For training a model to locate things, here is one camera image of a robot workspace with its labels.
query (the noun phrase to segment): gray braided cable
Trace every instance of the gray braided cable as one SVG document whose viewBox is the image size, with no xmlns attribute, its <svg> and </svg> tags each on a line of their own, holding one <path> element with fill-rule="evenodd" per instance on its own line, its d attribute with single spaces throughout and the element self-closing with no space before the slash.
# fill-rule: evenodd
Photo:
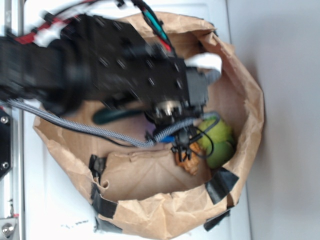
<svg viewBox="0 0 320 240">
<path fill-rule="evenodd" d="M 136 138 L 133 138 L 131 136 L 118 133 L 115 131 L 103 129 L 96 126 L 89 126 L 86 124 L 70 121 L 61 117 L 58 117 L 54 114 L 51 114 L 45 110 L 30 106 L 24 102 L 18 101 L 18 100 L 8 100 L 7 103 L 11 105 L 12 107 L 27 111 L 29 113 L 32 113 L 44 120 L 47 120 L 48 122 L 58 125 L 60 127 L 73 130 L 76 132 L 81 132 L 84 134 L 90 134 L 97 137 L 107 137 L 107 138 L 114 138 L 117 140 L 125 141 L 131 145 L 134 145 L 139 148 L 150 148 L 154 146 L 156 143 L 159 143 L 161 140 L 163 140 L 165 137 L 175 133 L 176 131 L 185 128 L 187 126 L 190 126 L 193 124 L 195 118 L 186 118 L 180 122 L 176 122 L 173 125 L 165 128 L 164 130 L 160 131 L 158 134 L 156 134 L 153 139 L 148 139 L 146 141 L 141 141 Z"/>
</svg>

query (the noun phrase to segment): green handle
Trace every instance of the green handle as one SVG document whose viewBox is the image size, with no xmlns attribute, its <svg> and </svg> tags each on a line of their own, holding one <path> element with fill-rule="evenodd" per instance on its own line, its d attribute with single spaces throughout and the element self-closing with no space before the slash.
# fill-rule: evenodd
<svg viewBox="0 0 320 240">
<path fill-rule="evenodd" d="M 103 108 L 93 115 L 92 120 L 95 124 L 102 125 L 141 113 L 143 113 L 141 110 L 110 110 Z"/>
</svg>

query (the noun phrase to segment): orange object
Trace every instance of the orange object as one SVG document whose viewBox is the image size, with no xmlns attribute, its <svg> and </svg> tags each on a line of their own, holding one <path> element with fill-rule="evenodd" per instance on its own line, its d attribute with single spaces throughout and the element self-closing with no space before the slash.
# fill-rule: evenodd
<svg viewBox="0 0 320 240">
<path fill-rule="evenodd" d="M 197 152 L 198 154 L 200 154 L 202 151 L 201 148 L 199 147 L 198 143 L 196 143 L 196 142 L 192 143 L 190 145 L 190 148 L 193 151 Z M 191 154 L 191 159 L 186 158 L 185 161 L 180 161 L 179 154 L 176 152 L 175 153 L 175 161 L 178 166 L 184 168 L 191 175 L 196 175 L 198 173 L 199 159 L 194 152 L 192 152 L 192 154 Z"/>
</svg>

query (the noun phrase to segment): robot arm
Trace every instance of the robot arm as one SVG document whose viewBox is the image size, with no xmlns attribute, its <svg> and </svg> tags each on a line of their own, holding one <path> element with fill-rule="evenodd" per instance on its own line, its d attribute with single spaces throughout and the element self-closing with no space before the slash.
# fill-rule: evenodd
<svg viewBox="0 0 320 240">
<path fill-rule="evenodd" d="M 133 2 L 147 23 L 155 20 L 144 2 Z M 164 47 L 148 44 L 128 23 L 88 15 L 68 19 L 48 47 L 2 37 L 0 100 L 38 99 L 58 116 L 76 111 L 84 100 L 99 100 L 110 109 L 145 111 L 159 131 L 202 117 L 210 82 L 176 56 L 159 25 L 152 26 Z M 174 128 L 180 152 L 188 151 L 192 135 L 199 137 L 188 127 Z"/>
</svg>

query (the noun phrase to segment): crumpled paper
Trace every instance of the crumpled paper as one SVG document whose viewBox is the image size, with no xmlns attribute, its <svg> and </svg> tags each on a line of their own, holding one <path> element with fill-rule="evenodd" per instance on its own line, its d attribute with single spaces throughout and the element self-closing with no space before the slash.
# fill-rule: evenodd
<svg viewBox="0 0 320 240">
<path fill-rule="evenodd" d="M 203 19 L 157 12 L 164 22 L 176 52 L 183 58 L 211 52 L 222 58 L 222 77 L 209 86 L 206 111 L 216 110 L 233 128 L 237 139 L 233 158 L 223 167 L 239 177 L 227 197 L 213 204 L 204 183 L 210 172 L 200 161 L 197 176 L 175 166 L 170 146 L 158 144 L 151 149 L 121 148 L 100 138 L 71 132 L 36 118 L 34 129 L 49 152 L 71 179 L 76 189 L 91 200 L 92 184 L 101 195 L 118 202 L 113 219 L 99 216 L 123 229 L 123 233 L 150 239 L 171 239 L 202 225 L 206 220 L 235 206 L 256 157 L 264 124 L 263 92 L 235 55 L 232 45 L 222 42 L 215 29 Z M 121 19 L 131 23 L 147 41 L 156 41 L 141 14 Z M 70 119 L 93 125 L 91 117 L 103 105 L 86 102 Z M 103 126 L 143 139 L 152 128 L 142 115 Z M 108 156 L 101 185 L 88 165 L 90 156 Z"/>
</svg>

